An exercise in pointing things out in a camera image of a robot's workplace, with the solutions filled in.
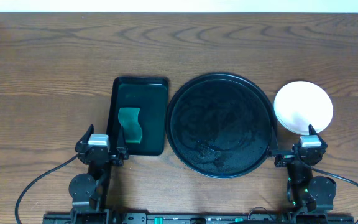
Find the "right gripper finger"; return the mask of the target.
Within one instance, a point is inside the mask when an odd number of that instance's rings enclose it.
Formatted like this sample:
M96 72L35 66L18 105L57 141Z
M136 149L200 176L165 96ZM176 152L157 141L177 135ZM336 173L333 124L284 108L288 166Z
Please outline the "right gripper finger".
M320 139L319 134L316 132L312 124L308 125L308 135Z
M275 129L271 128L270 143L268 145L268 156L275 157L277 151L278 151L277 135L276 135Z

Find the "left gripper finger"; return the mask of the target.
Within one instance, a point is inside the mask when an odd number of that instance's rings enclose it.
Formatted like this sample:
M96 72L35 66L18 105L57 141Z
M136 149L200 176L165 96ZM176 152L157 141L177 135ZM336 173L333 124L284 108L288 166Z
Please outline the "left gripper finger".
M117 136L117 145L116 149L118 151L118 155L120 159L128 159L129 158L129 151L126 146L126 140L124 136L124 128L121 126L119 129L119 134Z
M84 135L80 138L80 140L75 144L75 151L87 151L88 141L93 133L94 133L94 125L91 124L89 126L88 130L84 133Z

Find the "white pink plate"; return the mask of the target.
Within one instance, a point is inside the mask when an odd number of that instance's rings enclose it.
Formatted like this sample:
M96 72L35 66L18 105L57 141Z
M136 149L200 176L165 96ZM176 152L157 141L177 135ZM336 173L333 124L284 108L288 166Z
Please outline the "white pink plate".
M334 114L329 95L320 86L306 81L283 86L275 96L273 108L281 125L299 135L308 134L309 125L320 133L330 125Z

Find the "green sponge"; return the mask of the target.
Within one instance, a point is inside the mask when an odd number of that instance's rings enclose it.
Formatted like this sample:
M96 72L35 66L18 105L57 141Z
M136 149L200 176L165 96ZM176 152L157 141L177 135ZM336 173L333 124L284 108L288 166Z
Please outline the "green sponge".
M140 108L120 108L118 120L124 130L125 142L128 144L140 144L142 140L142 128L139 124Z

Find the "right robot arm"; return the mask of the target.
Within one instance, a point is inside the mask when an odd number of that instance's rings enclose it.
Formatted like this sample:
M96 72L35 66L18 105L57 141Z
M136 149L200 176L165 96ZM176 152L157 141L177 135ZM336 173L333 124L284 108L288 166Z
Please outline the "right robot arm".
M271 149L275 167L288 172L287 198L294 209L287 213L289 223L327 223L327 212L333 209L336 182L323 176L314 176L312 168L319 163L328 145L312 125L308 134L300 136L289 150Z

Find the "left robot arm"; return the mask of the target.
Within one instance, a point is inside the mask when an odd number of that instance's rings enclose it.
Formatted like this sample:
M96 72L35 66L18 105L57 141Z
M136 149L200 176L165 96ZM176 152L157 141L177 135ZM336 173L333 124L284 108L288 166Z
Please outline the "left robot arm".
M106 205L111 171L123 166L129 157L124 130L120 128L113 143L106 134L95 134L91 125L75 145L78 159L88 166L85 174L69 184L72 197L72 223L122 223L122 215Z

